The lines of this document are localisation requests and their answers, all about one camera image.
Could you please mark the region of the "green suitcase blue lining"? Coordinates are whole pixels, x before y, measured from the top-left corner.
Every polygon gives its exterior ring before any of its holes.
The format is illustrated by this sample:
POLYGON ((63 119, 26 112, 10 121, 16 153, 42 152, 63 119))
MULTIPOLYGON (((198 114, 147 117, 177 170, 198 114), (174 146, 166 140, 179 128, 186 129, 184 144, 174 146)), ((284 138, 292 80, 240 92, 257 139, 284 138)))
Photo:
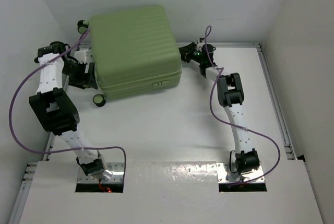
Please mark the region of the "green suitcase blue lining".
POLYGON ((89 33, 99 88, 109 100, 176 87, 182 61, 165 9, 148 5, 77 22, 89 33))

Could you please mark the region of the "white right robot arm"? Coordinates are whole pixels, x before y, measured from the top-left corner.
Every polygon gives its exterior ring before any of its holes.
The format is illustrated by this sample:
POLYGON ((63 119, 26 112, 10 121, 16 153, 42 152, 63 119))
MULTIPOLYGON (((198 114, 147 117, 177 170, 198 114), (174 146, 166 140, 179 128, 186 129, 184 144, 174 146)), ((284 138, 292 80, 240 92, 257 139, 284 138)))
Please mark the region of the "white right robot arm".
POLYGON ((185 63, 194 61, 199 64, 200 74, 213 81, 212 90, 217 91, 219 105, 224 108, 234 138, 235 160, 230 161, 232 174, 245 175, 260 166, 243 114, 244 91, 239 73, 225 74, 213 59, 215 47, 211 44, 190 43, 179 48, 181 60, 185 63))

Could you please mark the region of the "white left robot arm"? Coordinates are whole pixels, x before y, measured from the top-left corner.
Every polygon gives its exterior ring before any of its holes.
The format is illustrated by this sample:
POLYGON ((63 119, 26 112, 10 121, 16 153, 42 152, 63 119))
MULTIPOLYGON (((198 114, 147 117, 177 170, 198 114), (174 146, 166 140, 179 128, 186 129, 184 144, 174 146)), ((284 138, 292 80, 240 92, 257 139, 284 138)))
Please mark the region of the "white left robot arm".
POLYGON ((70 55, 69 45, 54 41, 39 48, 35 62, 40 65, 40 82, 29 104, 45 131, 61 138, 76 154, 76 160, 86 176, 99 181, 106 179, 106 164, 98 150, 90 150, 89 142, 79 129, 78 110, 63 86, 68 77, 70 86, 97 89, 95 66, 89 60, 89 50, 70 55))

